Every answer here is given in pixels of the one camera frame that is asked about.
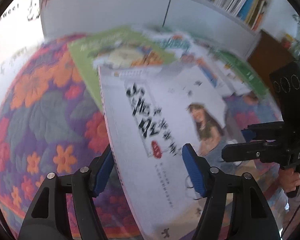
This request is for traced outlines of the person right hand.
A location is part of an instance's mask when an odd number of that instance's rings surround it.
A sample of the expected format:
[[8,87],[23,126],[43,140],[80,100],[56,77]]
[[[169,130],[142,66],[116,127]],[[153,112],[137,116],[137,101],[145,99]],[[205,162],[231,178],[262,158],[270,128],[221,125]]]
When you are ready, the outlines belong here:
[[300,186],[300,173],[295,172],[294,168],[279,169],[279,184],[285,193],[295,191]]

